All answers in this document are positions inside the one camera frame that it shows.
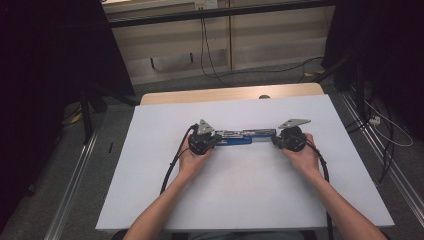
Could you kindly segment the black curtain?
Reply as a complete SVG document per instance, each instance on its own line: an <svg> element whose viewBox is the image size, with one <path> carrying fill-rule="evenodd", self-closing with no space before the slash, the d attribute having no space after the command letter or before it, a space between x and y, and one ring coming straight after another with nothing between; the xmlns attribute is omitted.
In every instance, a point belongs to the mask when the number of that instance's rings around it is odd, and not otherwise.
<svg viewBox="0 0 424 240"><path fill-rule="evenodd" d="M0 233L54 149L64 109L134 90L101 0L0 0Z"/></svg>
<svg viewBox="0 0 424 240"><path fill-rule="evenodd" d="M404 121L424 141L424 0L335 0L322 66L349 58L342 83L358 66Z"/></svg>

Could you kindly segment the beige cabinet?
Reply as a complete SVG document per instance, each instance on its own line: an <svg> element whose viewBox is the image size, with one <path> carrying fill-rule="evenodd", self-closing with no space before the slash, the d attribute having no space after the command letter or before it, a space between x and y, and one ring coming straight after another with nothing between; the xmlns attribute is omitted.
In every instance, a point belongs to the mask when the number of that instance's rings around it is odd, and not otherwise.
<svg viewBox="0 0 424 240"><path fill-rule="evenodd" d="M196 11L195 0L105 0L108 20ZM218 8L295 0L218 0ZM333 6L114 28L134 85L324 54Z"/></svg>

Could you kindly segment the white table sheet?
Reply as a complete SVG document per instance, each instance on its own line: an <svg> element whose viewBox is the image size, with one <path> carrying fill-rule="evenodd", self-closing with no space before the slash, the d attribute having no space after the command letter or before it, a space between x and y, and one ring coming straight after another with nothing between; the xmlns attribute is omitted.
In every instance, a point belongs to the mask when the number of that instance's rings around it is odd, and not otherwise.
<svg viewBox="0 0 424 240"><path fill-rule="evenodd" d="M303 119L329 170L331 185L375 225L393 220L326 95L141 105L136 107L97 229L128 228L172 178L186 130L205 120L217 130L275 129ZM317 229L325 210L307 182L269 141L217 146L183 192L166 230Z"/></svg>

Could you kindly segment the black horizontal bar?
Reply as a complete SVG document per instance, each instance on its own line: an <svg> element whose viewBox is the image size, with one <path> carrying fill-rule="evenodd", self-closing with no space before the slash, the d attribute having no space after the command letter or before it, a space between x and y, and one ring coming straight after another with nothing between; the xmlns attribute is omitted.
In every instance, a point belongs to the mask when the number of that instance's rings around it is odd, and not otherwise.
<svg viewBox="0 0 424 240"><path fill-rule="evenodd" d="M278 11L301 10L318 7L335 6L339 0L295 0L292 2L281 2L272 4L259 4L240 7L228 7L212 10L198 10L182 13L172 13L165 15L155 15L146 17L120 18L109 20L110 28L121 28L140 25L151 25L159 23L179 22L188 20L200 20L217 17L238 16L248 14L259 14Z"/></svg>

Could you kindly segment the black metal stand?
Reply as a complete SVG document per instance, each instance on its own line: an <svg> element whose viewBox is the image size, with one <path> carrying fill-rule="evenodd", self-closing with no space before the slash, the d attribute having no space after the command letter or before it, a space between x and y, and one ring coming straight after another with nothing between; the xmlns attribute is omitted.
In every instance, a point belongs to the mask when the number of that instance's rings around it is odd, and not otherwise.
<svg viewBox="0 0 424 240"><path fill-rule="evenodd" d="M113 99L131 107L139 105L139 102L136 102L130 97L118 94L116 91L112 91L102 85L88 84L83 86L80 90L80 104L85 133L84 144L87 144L94 134L90 117L90 108L93 108L99 113L104 113L108 109L108 105L103 99L104 96L112 97Z"/></svg>
<svg viewBox="0 0 424 240"><path fill-rule="evenodd" d="M350 75L353 81L353 87L356 95L356 109L360 116L360 119L365 121L367 119L365 110L365 90L363 78L363 69L360 62L357 60L355 53L352 50L347 51L343 57L338 60L331 67L326 69L321 75L313 79L313 83L320 84L322 81L330 76L335 77L339 73L348 73L352 71Z"/></svg>

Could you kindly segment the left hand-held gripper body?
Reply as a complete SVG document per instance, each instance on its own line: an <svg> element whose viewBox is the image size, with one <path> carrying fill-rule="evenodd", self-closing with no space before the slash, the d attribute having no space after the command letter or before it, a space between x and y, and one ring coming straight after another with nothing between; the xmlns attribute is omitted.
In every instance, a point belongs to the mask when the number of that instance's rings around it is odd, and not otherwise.
<svg viewBox="0 0 424 240"><path fill-rule="evenodd" d="M204 155L212 147L212 133L214 129L204 119L194 125L193 133L189 137L189 148L196 155Z"/></svg>

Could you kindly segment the person's left hand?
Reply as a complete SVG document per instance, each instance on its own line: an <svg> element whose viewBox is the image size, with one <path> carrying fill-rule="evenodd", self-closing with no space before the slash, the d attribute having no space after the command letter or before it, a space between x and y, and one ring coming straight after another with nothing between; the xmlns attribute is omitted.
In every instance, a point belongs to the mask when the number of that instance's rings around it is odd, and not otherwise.
<svg viewBox="0 0 424 240"><path fill-rule="evenodd" d="M196 155L189 148L184 150L179 157L179 172L177 178L189 182L199 173L211 155L211 149L203 155Z"/></svg>

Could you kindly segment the blue stapler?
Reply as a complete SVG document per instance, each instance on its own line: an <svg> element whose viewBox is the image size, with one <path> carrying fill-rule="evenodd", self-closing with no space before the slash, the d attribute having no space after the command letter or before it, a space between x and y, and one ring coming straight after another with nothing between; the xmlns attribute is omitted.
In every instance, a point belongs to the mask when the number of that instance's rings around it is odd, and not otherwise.
<svg viewBox="0 0 424 240"><path fill-rule="evenodd" d="M218 130L222 139L218 146L247 145L257 141L268 141L276 135L275 129Z"/></svg>

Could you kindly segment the aluminium floor rail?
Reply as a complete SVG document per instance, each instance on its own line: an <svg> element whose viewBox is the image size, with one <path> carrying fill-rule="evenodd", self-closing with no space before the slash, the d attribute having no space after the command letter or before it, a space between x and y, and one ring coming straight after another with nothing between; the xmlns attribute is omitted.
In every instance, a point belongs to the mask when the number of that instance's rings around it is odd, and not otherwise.
<svg viewBox="0 0 424 240"><path fill-rule="evenodd" d="M64 195L49 225L44 240L60 240L69 214L72 210L87 164L95 147L99 130L95 130L84 143L75 169L68 182Z"/></svg>
<svg viewBox="0 0 424 240"><path fill-rule="evenodd" d="M349 134L361 134L381 162L374 183L380 187L390 177L410 211L424 227L424 193L418 190L411 172L407 170L407 167L418 168L413 162L420 159L419 154L421 150L424 151L421 142L415 140L403 125L392 118L389 108L379 108L377 101L364 101L367 119L363 121L351 93L340 93L340 99L352 118L345 126L346 131ZM370 124L371 116L378 116L381 123Z"/></svg>

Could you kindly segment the person's right hand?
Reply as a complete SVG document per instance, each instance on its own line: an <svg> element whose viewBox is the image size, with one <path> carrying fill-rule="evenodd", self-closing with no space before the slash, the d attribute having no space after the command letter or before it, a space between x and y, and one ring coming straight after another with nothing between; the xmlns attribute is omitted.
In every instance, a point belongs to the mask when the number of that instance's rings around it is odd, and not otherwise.
<svg viewBox="0 0 424 240"><path fill-rule="evenodd" d="M311 147L305 146L299 152L293 152L287 149L282 149L281 152L290 160L292 166L308 181L315 178L322 178L317 154Z"/></svg>

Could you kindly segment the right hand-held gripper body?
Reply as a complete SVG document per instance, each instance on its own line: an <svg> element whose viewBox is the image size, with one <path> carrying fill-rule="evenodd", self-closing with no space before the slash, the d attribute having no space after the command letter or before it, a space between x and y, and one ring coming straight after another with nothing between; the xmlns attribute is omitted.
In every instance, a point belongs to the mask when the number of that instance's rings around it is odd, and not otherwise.
<svg viewBox="0 0 424 240"><path fill-rule="evenodd" d="M300 129L300 125L310 123L308 119L289 119L279 126L280 149L287 149L293 152L301 151L306 145L306 135Z"/></svg>

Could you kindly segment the white wall socket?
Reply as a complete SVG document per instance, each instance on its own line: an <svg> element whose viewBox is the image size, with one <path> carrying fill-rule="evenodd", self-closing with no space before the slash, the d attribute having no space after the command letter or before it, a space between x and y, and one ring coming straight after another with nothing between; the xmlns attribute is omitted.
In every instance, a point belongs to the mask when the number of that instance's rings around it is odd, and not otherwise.
<svg viewBox="0 0 424 240"><path fill-rule="evenodd" d="M211 10L218 8L218 0L195 0L194 6L196 10Z"/></svg>

